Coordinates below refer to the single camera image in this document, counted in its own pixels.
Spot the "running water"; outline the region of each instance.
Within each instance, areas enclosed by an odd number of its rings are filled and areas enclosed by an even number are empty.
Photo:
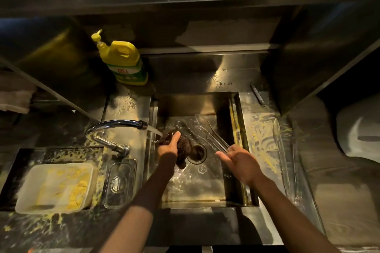
[[[159,132],[156,128],[153,128],[152,126],[148,125],[148,128],[146,130],[152,131],[153,133],[156,133],[159,136],[162,136],[162,133]]]

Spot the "white plastic container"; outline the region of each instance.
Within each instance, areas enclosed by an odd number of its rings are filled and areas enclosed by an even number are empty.
[[[98,169],[92,163],[41,164],[31,168],[18,192],[21,214],[73,213],[90,205]]]
[[[380,93],[343,108],[336,126],[339,145],[347,156],[380,163]]]

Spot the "sink basin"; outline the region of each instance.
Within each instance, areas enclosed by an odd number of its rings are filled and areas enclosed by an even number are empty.
[[[199,137],[199,123],[196,114],[203,115],[212,129],[226,143],[234,143],[234,130],[239,128],[232,105],[233,92],[219,92],[202,95],[175,94],[158,96],[150,107],[149,125],[159,131],[181,128],[197,149],[194,159],[187,157],[185,169],[175,167],[173,178],[162,197],[162,208],[204,208],[236,207],[251,205],[248,193],[242,185],[215,156],[216,149]],[[158,135],[151,133],[145,155],[144,179],[154,172],[158,164],[154,142]]]

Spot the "forearm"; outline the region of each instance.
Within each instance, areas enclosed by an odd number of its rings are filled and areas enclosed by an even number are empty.
[[[256,190],[289,252],[339,252],[281,193],[272,180],[264,176],[256,186]]]
[[[140,253],[162,194],[173,176],[174,158],[161,162],[130,204],[123,218],[101,249],[101,253]]]

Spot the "faucet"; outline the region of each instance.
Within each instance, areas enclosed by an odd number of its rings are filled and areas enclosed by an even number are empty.
[[[130,148],[128,145],[126,144],[118,145],[115,142],[105,140],[102,137],[95,135],[95,133],[97,133],[98,131],[103,131],[103,130],[115,128],[115,127],[133,127],[139,130],[146,130],[148,128],[148,123],[142,120],[140,121],[125,120],[125,119],[109,120],[109,121],[103,121],[98,124],[95,124],[94,126],[88,128],[85,131],[85,135],[87,139],[95,141],[99,143],[100,145],[103,145],[111,149],[112,151],[118,152],[119,157],[126,157],[130,152]]]

